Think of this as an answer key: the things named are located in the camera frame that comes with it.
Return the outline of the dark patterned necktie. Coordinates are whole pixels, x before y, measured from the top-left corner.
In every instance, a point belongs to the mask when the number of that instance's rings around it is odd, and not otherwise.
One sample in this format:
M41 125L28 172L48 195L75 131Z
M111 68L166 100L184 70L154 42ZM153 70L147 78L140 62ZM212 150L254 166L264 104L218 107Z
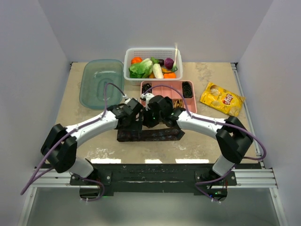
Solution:
M117 140L119 142L177 141L184 135L185 132L177 128L151 130L119 129L117 132Z

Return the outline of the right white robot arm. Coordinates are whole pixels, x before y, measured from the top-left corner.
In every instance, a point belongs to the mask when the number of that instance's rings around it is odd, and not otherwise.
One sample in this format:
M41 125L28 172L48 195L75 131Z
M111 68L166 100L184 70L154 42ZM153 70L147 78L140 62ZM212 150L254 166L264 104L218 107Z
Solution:
M219 119L191 114L184 108L173 108L170 98L151 93L142 94L141 100L145 101L145 126L152 128L161 122L170 128L201 133L218 142L221 155L209 174L210 181L215 185L226 180L226 173L242 161L253 143L251 134L237 117Z

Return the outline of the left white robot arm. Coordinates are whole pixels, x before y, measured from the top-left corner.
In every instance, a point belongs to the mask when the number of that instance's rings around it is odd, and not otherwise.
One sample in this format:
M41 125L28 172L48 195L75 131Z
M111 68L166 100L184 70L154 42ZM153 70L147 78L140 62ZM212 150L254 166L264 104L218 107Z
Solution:
M112 105L102 114L81 123L67 127L57 124L49 132L41 153L57 173L68 171L92 185L97 181L97 172L89 161L77 158L77 148L106 131L131 125L142 109L142 104L129 98L121 106Z

